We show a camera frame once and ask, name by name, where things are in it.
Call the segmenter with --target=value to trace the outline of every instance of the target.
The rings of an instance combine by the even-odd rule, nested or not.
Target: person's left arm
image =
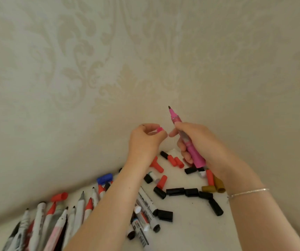
[[[143,124],[132,131],[127,162],[65,251],[121,249],[143,177],[158,153],[166,131],[152,132],[158,124]]]

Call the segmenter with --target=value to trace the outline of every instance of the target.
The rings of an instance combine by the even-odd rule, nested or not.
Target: damask wallpaper
[[[118,169],[167,105],[300,232],[300,0],[0,0],[0,215]]]

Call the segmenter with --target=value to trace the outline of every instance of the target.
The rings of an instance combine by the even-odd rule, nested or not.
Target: table surface
[[[173,157],[182,156],[177,150],[168,152]],[[198,173],[187,175],[184,169],[173,167],[162,156],[158,156],[158,163],[164,168],[160,174],[156,169],[151,168],[160,178],[167,176],[164,190],[167,188],[198,188],[207,185],[207,180],[201,178]],[[160,210],[173,211],[173,222],[159,220],[161,230],[158,233],[148,231],[149,241],[152,241],[154,251],[160,250],[193,250],[193,251],[236,251],[241,250],[237,232],[227,194],[214,193],[214,199],[221,206],[224,213],[216,216],[207,200],[198,197],[166,196],[161,199],[154,192],[155,183],[147,184],[145,181],[142,187],[153,203]],[[126,240],[123,244],[123,251],[143,250],[138,239]]]

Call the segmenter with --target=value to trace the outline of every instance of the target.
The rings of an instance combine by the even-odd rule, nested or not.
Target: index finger
[[[156,123],[143,123],[139,127],[147,134],[158,129],[160,125]]]
[[[177,134],[178,134],[178,129],[175,128],[175,129],[173,129],[173,130],[169,133],[169,137],[174,137],[174,136],[176,136]]]

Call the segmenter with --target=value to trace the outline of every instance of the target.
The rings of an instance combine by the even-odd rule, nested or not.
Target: silver bracelet
[[[242,193],[238,193],[238,194],[228,195],[227,197],[228,197],[228,199],[230,199],[230,198],[233,198],[238,195],[250,194],[250,193],[255,193],[255,192],[260,192],[260,191],[269,191],[269,190],[270,190],[269,188],[261,188],[261,189],[246,191],[246,192],[242,192]]]

